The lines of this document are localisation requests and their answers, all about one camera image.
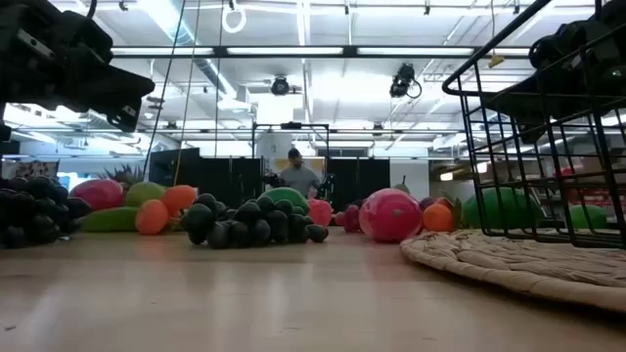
black wire basket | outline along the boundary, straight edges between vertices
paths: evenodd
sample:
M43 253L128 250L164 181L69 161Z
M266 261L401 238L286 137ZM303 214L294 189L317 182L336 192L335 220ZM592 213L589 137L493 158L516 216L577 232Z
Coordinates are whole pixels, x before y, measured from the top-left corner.
M464 213L488 236L626 248L626 1L597 0L593 17L535 42L524 81L488 92L481 80L485 57L548 3L535 1L443 84L467 131L475 209Z

person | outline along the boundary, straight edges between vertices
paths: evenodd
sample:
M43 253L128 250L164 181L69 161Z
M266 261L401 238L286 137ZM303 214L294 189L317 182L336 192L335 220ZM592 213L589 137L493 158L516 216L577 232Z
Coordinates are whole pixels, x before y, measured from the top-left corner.
M290 167L281 172L281 179L285 186L300 192L305 198L308 197L311 188L320 187L320 179L315 172L302 163L302 154L296 148L288 153Z

grape cluster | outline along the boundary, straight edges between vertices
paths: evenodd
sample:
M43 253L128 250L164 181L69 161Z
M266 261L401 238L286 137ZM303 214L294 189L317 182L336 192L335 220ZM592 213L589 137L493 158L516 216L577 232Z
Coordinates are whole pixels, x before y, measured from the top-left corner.
M198 196L181 219L193 244L213 249L248 248L271 243L323 242L329 232L314 225L305 211L288 200L251 199L228 209L211 194Z
M83 199L69 198L56 179L44 176L0 180L0 243L17 249L46 244L79 228L91 212Z

pineapple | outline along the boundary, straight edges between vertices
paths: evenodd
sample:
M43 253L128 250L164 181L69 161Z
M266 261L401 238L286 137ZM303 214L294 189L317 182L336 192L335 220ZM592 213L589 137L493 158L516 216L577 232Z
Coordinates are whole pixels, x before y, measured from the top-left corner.
M113 169L113 172L105 169L104 173L98 174L98 178L118 182L124 189L124 193L126 193L132 185L144 181L144 173L137 165L133 168L130 164L122 164L121 170L118 170L117 167Z

wooden floor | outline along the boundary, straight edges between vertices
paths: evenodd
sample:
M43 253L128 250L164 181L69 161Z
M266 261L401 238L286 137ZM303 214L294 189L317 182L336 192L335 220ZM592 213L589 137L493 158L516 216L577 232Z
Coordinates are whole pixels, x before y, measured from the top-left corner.
M404 262L359 235L250 250L89 235L0 251L0 351L620 351L626 318Z

